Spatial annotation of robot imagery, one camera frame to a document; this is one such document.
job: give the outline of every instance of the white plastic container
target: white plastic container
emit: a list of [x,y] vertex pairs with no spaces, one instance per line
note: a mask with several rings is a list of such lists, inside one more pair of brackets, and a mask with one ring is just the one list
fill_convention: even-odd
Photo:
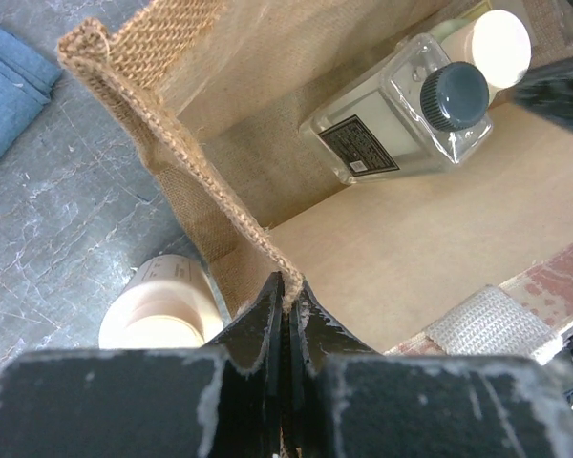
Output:
[[524,77],[531,63],[531,39],[518,17],[492,10],[458,29],[441,47],[453,62],[475,65],[488,82],[490,101]]
[[98,344],[116,348],[194,348],[223,330],[202,267],[183,256],[145,262],[104,316]]

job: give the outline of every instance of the scratched surface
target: scratched surface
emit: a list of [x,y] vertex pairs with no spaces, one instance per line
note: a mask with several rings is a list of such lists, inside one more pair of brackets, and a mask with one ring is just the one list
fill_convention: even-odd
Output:
[[[0,0],[0,25],[56,61],[85,17],[115,31],[145,3]],[[64,73],[0,162],[0,370],[25,350],[96,345],[131,267],[191,251],[127,135]]]

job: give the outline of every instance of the clear plastic bottle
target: clear plastic bottle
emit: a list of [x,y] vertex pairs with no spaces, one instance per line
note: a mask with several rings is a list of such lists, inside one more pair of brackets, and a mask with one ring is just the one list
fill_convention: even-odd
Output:
[[488,86],[428,33],[361,75],[300,128],[346,184],[449,171],[492,131]]

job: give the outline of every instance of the bottle label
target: bottle label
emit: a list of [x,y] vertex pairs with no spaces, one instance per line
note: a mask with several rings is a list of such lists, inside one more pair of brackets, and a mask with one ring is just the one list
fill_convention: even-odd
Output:
[[399,166],[356,114],[319,134],[353,177],[399,170]]

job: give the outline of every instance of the blue cloth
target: blue cloth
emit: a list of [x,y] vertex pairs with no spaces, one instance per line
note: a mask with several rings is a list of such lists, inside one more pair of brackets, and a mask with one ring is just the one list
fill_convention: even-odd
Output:
[[0,29],[0,157],[50,102],[61,70]]

